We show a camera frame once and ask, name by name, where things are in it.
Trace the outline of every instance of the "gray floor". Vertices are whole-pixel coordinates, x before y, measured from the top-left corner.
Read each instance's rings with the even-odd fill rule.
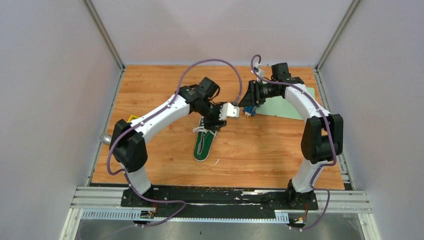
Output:
[[[318,215],[308,214],[313,223]],[[134,225],[123,220],[81,220],[82,240],[102,240],[112,232]],[[166,222],[147,228],[130,228],[107,238],[108,240],[363,240],[357,214],[328,213],[314,229],[304,232],[289,230],[276,223],[205,223]]]

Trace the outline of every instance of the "wooden tabletop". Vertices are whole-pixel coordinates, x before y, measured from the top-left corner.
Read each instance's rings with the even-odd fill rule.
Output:
[[[126,68],[107,132],[112,134],[115,123],[130,115],[143,116],[166,101],[175,91],[187,66],[131,65]],[[248,81],[254,78],[247,66],[237,69],[243,80],[242,96]],[[271,68],[264,67],[270,77]],[[293,77],[301,77],[308,87],[320,94],[310,67],[290,67]],[[228,66],[197,66],[184,78],[184,85],[198,84],[204,77],[216,82],[220,101],[233,101],[239,91],[234,71]],[[302,162],[301,139],[305,124],[302,120],[256,115],[228,119],[227,126],[217,134],[209,158],[197,162],[193,157],[200,115],[193,112],[153,137],[147,144],[147,175],[155,185],[286,188]],[[108,146],[98,157],[93,183],[126,183],[120,173],[111,176],[106,170]],[[112,170],[120,167],[115,159]],[[318,188],[344,189],[339,166],[326,168],[316,182]]]

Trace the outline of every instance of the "green shoe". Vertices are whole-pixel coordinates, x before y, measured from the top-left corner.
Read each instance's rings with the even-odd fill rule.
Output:
[[[193,129],[197,134],[196,145],[194,146],[194,159],[199,162],[205,161],[211,152],[212,143],[217,137],[216,130],[207,130],[204,127],[203,117],[200,118],[199,126]]]

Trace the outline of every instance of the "white wall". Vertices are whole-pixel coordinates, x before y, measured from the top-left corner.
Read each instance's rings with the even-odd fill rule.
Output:
[[[384,240],[423,239],[424,1],[364,0],[323,68]]]
[[[0,235],[58,239],[119,70],[82,1],[0,3]]]
[[[351,0],[93,0],[125,64],[315,65]]]

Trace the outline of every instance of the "robotic arm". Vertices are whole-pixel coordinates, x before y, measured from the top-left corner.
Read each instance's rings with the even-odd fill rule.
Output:
[[[114,157],[125,168],[131,183],[140,194],[144,194],[151,187],[144,167],[148,159],[146,144],[162,129],[192,112],[204,116],[204,128],[208,130],[219,130],[227,125],[227,118],[239,117],[239,107],[229,102],[212,102],[212,99],[219,92],[220,87],[205,77],[199,85],[182,86],[172,104],[170,102],[175,95],[140,118],[130,122],[121,119],[115,124],[110,145],[123,132],[142,123],[144,119],[154,115],[160,109],[167,107],[166,110],[155,115],[145,124],[142,123],[139,127],[130,131],[118,142],[113,151]]]
[[[255,65],[256,73],[263,74],[258,64]],[[301,140],[303,160],[297,174],[291,179],[287,187],[287,203],[293,208],[302,207],[311,199],[312,186],[321,174],[322,164],[333,160],[330,141],[333,142],[336,155],[343,150],[343,118],[339,114],[331,114],[324,109],[315,99],[307,97],[305,83],[300,77],[292,77],[287,63],[278,63],[271,66],[271,81],[288,83],[293,86],[281,84],[265,84],[258,80],[249,81],[247,93],[238,104],[239,107],[258,106],[264,104],[266,98],[282,96],[291,103],[303,121],[305,128]],[[329,123],[326,129],[321,110]],[[331,132],[332,139],[323,135],[322,130]]]

